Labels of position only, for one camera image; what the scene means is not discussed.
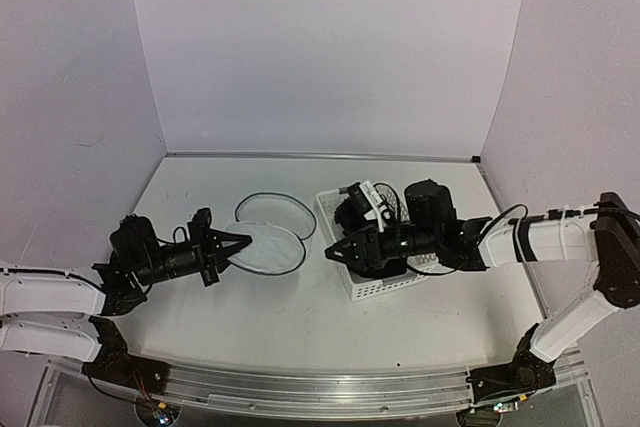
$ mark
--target black tape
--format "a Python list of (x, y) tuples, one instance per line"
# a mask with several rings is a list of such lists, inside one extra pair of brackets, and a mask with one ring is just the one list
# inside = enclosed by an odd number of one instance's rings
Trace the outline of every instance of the black tape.
[(538, 258), (531, 248), (531, 242), (529, 241), (529, 229), (531, 228), (531, 222), (522, 221), (520, 226), (516, 224), (513, 227), (513, 250), (516, 253), (517, 262), (537, 262)]

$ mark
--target round lid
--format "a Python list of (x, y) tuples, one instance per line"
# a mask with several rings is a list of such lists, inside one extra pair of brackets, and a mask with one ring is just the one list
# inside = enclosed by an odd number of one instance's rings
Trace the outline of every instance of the round lid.
[(243, 270), (262, 275), (283, 275), (302, 265), (306, 256), (300, 238), (278, 225), (266, 222), (234, 222), (227, 232), (250, 235), (251, 244), (229, 261)]
[(277, 192), (258, 192), (246, 197), (235, 211), (236, 222), (255, 221), (278, 225), (307, 240), (316, 230), (313, 212), (295, 197)]

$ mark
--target white plastic basket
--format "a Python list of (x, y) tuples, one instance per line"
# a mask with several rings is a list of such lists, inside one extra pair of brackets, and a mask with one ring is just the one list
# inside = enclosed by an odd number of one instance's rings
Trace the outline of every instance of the white plastic basket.
[[(394, 197), (390, 189), (385, 186), (379, 187), (380, 193), (385, 195), (389, 202), (394, 202)], [(326, 192), (320, 192), (316, 195), (316, 213), (322, 233), (329, 245), (335, 244), (338, 240), (344, 238), (342, 228), (335, 223), (334, 213), (338, 206), (347, 198), (347, 194), (340, 195), (338, 189), (328, 190)], [(400, 201), (400, 207), (402, 212), (402, 220), (408, 220), (409, 215), (407, 213), (407, 207), (402, 200)], [(413, 272), (407, 271), (403, 275), (397, 275), (395, 277), (389, 277), (387, 279), (365, 279), (357, 274), (354, 274), (346, 266), (338, 262), (334, 262), (342, 283), (347, 289), (347, 293), (352, 301), (367, 299), (375, 297), (376, 295), (385, 294), (387, 292), (393, 292), (394, 290), (415, 285), (419, 282), (428, 280), (430, 277), (424, 275), (418, 275)], [(408, 259), (409, 265), (422, 271), (430, 272), (438, 267), (438, 258), (435, 254), (419, 255)]]

